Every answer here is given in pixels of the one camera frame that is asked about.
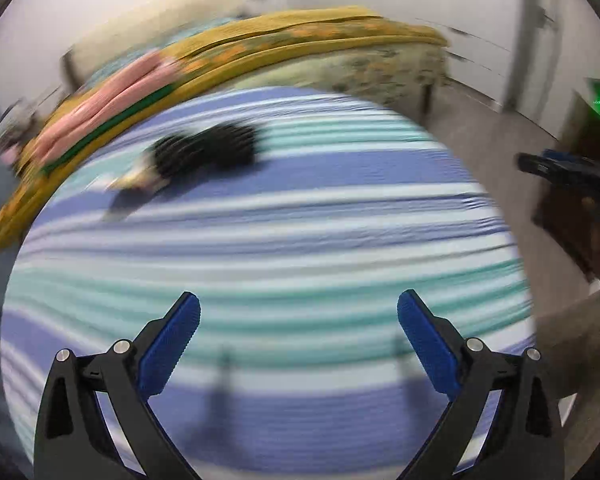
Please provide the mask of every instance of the blue and white striped sheet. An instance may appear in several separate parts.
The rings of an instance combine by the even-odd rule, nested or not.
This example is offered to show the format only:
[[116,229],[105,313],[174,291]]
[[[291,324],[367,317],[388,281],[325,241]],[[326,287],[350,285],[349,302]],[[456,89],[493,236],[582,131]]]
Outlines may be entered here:
[[[145,202],[98,185],[159,137],[225,120],[258,127],[254,168]],[[387,478],[446,405],[398,325],[407,288],[494,350],[520,352],[532,341],[531,298],[507,226],[419,126],[305,89],[191,100],[96,152],[27,235],[2,321],[16,429],[31,457],[58,349],[104,351],[190,290],[202,304],[200,328],[150,403],[203,476]],[[111,408],[104,413],[133,466]]]

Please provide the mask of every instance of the pink towel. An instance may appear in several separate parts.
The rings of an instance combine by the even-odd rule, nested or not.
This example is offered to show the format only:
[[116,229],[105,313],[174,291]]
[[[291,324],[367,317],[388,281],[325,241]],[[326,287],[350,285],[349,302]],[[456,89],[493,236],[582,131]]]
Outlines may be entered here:
[[42,157],[43,153],[48,152],[53,143],[80,124],[90,120],[115,96],[119,95],[120,92],[124,91],[126,88],[129,88],[133,83],[151,72],[151,70],[154,70],[160,65],[161,61],[160,51],[152,50],[136,59],[133,63],[118,70],[85,102],[81,103],[70,113],[40,132],[36,139],[33,155],[36,158]]
[[46,152],[41,153],[37,159],[44,166],[60,157],[66,150],[71,148],[76,142],[92,132],[105,121],[120,112],[129,108],[132,104],[137,103],[140,99],[147,97],[149,94],[162,88],[163,86],[173,83],[178,77],[179,65],[177,62],[165,62],[155,70],[152,70],[140,80],[133,83],[129,88],[120,92],[109,103],[107,103],[98,113],[91,119],[83,122],[77,128],[74,128],[69,133],[65,134],[56,140]]
[[0,160],[5,166],[10,166],[18,160],[18,155],[20,155],[20,146],[14,144],[0,154]]

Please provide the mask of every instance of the gray floor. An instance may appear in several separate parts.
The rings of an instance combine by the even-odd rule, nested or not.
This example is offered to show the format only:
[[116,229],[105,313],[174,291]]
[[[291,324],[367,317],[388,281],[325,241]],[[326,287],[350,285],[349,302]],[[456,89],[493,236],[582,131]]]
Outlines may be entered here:
[[600,443],[600,292],[544,316],[538,348],[555,393],[578,393],[564,426],[565,478],[570,478]]
[[[534,315],[548,316],[589,295],[580,269],[531,216],[542,180],[518,171],[518,152],[539,153],[555,139],[515,112],[497,113],[487,100],[462,85],[437,89],[426,128],[460,158],[502,209],[518,241],[534,299]],[[413,117],[414,110],[395,109]]]

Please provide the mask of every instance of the white door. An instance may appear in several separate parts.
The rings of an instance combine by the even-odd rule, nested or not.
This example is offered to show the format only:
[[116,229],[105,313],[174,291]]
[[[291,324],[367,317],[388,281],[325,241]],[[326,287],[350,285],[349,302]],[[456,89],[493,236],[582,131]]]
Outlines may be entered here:
[[539,0],[533,54],[526,74],[518,111],[539,123],[553,83],[560,54],[560,0]]

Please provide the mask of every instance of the blue object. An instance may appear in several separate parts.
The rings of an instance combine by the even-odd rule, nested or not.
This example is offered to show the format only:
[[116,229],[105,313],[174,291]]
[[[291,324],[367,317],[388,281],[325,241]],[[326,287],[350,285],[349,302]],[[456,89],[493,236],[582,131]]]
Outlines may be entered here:
[[435,390],[454,400],[460,391],[458,361],[435,327],[435,317],[407,290],[398,298],[398,321]]
[[138,392],[143,400],[164,389],[199,324],[200,302],[190,294],[176,305],[139,362]]
[[570,153],[557,152],[556,150],[544,150],[541,156],[544,156],[545,158],[550,158],[551,160],[558,160],[562,162],[582,163],[582,157],[571,155]]

